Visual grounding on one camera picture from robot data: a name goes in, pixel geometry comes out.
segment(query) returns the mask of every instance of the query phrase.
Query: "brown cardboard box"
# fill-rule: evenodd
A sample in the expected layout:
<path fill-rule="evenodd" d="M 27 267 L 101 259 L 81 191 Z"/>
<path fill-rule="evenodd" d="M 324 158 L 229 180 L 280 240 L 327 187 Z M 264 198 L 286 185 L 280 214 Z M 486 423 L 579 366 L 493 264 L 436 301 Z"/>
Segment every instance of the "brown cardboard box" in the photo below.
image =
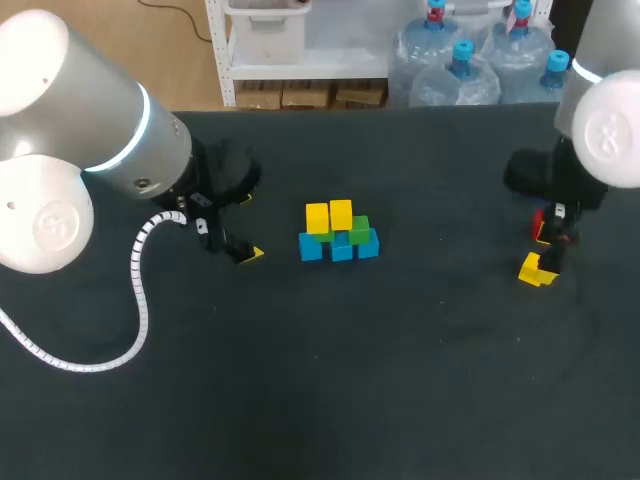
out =
<path fill-rule="evenodd" d="M 376 108 L 383 106 L 387 90 L 384 79 L 342 80 L 338 82 L 336 104 L 345 108 Z"/>
<path fill-rule="evenodd" d="M 247 110 L 280 110 L 282 81 L 247 80 L 236 86 L 236 106 Z"/>
<path fill-rule="evenodd" d="M 282 90 L 286 108 L 327 108 L 331 93 L 329 80 L 287 80 Z"/>

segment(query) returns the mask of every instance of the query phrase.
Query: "metal shelf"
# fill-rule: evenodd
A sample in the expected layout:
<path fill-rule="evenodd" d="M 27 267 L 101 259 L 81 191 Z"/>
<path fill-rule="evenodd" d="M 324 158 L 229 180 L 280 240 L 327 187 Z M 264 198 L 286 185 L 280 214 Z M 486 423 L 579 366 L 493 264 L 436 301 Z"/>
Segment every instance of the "metal shelf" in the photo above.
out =
<path fill-rule="evenodd" d="M 235 51 L 235 33 L 231 32 L 228 41 L 226 38 L 224 0 L 205 1 L 225 106 L 235 106 L 235 80 L 387 77 L 391 43 L 387 37 L 395 26 L 385 28 L 384 16 L 368 11 L 364 0 L 315 0 L 306 19 L 305 57 L 294 65 L 252 65 L 243 61 Z M 508 4 L 510 0 L 490 3 Z M 548 17 L 553 0 L 535 3 L 534 14 Z"/>

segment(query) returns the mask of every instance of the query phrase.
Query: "stacked blocks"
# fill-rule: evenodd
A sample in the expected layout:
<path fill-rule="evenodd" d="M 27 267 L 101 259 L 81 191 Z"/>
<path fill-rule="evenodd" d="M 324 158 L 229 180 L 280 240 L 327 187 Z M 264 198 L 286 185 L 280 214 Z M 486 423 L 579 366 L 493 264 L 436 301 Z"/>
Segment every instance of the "stacked blocks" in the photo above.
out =
<path fill-rule="evenodd" d="M 303 262 L 322 259 L 322 245 L 331 248 L 331 260 L 353 260 L 354 247 L 359 259 L 374 258 L 380 253 L 380 242 L 366 215 L 353 216 L 351 200 L 310 203 L 306 207 L 307 232 L 299 235 Z"/>

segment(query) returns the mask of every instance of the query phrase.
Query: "black table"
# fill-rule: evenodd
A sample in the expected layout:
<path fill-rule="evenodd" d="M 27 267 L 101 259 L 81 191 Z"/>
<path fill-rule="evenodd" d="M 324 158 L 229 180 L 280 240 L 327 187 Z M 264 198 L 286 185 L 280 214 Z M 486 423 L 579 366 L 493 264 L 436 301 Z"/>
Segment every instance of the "black table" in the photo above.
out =
<path fill-rule="evenodd" d="M 236 267 L 166 225 L 143 258 L 151 329 L 105 374 L 0 332 L 2 479 L 631 478 L 640 474 L 640 192 L 613 192 L 552 288 L 518 282 L 539 206 L 502 186 L 551 148 L 551 107 L 183 114 L 265 168 L 229 224 Z M 87 178 L 96 226 L 61 272 L 0 269 L 43 348 L 104 361 L 137 332 L 133 238 L 156 208 Z M 378 259 L 302 264 L 308 202 L 351 198 Z"/>

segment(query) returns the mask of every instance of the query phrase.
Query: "plastic water bottle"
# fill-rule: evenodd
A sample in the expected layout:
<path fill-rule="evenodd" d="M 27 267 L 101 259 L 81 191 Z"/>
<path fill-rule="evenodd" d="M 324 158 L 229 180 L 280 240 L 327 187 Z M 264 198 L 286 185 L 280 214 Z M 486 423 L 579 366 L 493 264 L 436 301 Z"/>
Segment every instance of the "plastic water bottle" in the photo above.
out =
<path fill-rule="evenodd" d="M 536 76 L 539 78 L 549 53 L 555 50 L 547 32 L 529 26 L 532 11 L 531 3 L 518 0 L 511 31 L 507 31 L 505 22 L 496 24 L 482 50 L 482 56 L 500 78 L 504 96 L 515 97 L 522 84 Z"/>
<path fill-rule="evenodd" d="M 389 106 L 408 106 L 411 84 L 418 72 L 425 65 L 451 57 L 462 30 L 456 22 L 444 18 L 445 6 L 446 0 L 429 0 L 426 21 L 413 20 L 396 35 L 389 65 Z"/>
<path fill-rule="evenodd" d="M 500 81 L 491 66 L 473 58 L 473 42 L 456 43 L 448 65 L 429 65 L 415 78 L 410 106 L 495 105 Z"/>
<path fill-rule="evenodd" d="M 555 50 L 549 54 L 544 74 L 503 95 L 502 103 L 559 103 L 569 68 L 569 54 Z"/>

